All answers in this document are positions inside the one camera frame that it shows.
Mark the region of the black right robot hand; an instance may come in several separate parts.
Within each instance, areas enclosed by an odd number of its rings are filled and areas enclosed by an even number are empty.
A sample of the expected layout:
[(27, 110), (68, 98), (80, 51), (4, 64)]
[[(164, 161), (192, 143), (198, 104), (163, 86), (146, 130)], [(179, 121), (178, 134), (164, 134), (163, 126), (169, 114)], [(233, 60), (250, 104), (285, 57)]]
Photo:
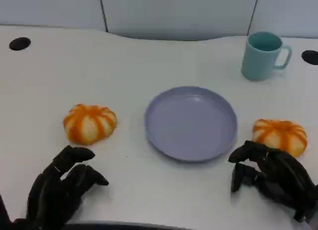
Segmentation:
[(229, 156), (234, 163), (231, 192), (254, 186), (264, 197), (295, 211), (294, 219), (309, 223), (318, 212), (318, 186), (289, 153), (245, 141)]

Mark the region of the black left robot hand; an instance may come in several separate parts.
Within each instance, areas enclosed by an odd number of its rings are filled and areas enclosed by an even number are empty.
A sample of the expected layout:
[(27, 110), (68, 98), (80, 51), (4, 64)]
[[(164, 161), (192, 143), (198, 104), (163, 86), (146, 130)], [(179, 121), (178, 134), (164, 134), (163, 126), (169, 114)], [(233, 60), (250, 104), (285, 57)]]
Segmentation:
[(94, 156), (93, 151), (83, 147), (66, 146), (58, 153), (31, 187), (26, 218), (49, 229), (69, 221), (88, 190), (109, 184), (102, 174), (84, 164)]

